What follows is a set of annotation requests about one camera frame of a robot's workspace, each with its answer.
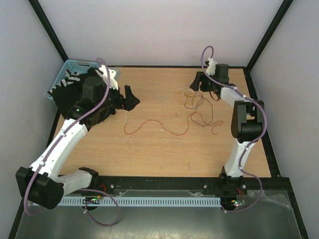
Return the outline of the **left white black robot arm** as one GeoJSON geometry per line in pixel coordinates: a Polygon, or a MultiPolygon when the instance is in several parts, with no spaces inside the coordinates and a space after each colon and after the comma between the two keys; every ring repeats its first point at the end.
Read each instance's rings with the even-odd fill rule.
{"type": "Polygon", "coordinates": [[[93,126],[114,115],[116,110],[131,111],[139,103],[129,85],[122,95],[118,88],[111,88],[109,80],[97,76],[86,78],[79,100],[69,109],[54,140],[35,162],[28,168],[19,168],[16,173],[24,208],[28,208],[28,202],[33,202],[54,209],[62,197],[70,193],[80,189],[96,192],[100,186],[97,171],[80,167],[72,174],[59,176],[61,167],[93,126]]]}

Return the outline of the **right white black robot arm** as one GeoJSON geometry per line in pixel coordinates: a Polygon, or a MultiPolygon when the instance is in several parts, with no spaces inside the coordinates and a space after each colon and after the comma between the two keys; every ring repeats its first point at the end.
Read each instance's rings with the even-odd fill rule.
{"type": "Polygon", "coordinates": [[[244,167],[249,154],[265,134],[264,103],[249,98],[229,82],[227,64],[206,63],[206,71],[196,73],[190,88],[196,92],[214,93],[233,108],[231,134],[234,143],[230,157],[219,174],[218,190],[226,195],[235,194],[244,185],[244,167]]]}

